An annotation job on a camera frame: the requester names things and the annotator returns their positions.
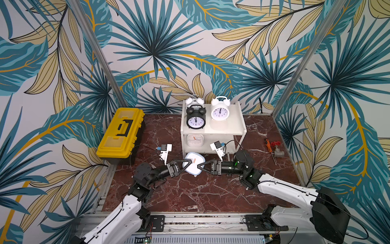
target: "orange screwdriver handle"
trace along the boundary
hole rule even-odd
[[[269,151],[270,153],[272,153],[271,144],[270,144],[270,142],[269,142],[268,139],[265,139],[265,140],[264,140],[264,144],[267,146],[268,151]]]

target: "square white clock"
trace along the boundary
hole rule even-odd
[[[188,135],[187,145],[189,146],[202,146],[204,142],[203,135]]]

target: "toolbox handle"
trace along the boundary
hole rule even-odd
[[[124,134],[117,134],[117,136],[126,136],[127,137],[129,135],[130,127],[131,127],[133,120],[132,119],[124,119],[123,121],[128,123],[126,131]]]

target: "yellow toolbox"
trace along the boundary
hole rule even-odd
[[[139,148],[134,146],[140,144],[145,130],[144,116],[141,109],[117,109],[96,154],[111,164],[128,164],[131,156],[133,164]]]

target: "black alarm clock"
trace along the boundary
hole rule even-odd
[[[189,106],[187,112],[187,125],[191,129],[202,129],[206,124],[206,109],[198,104]]]

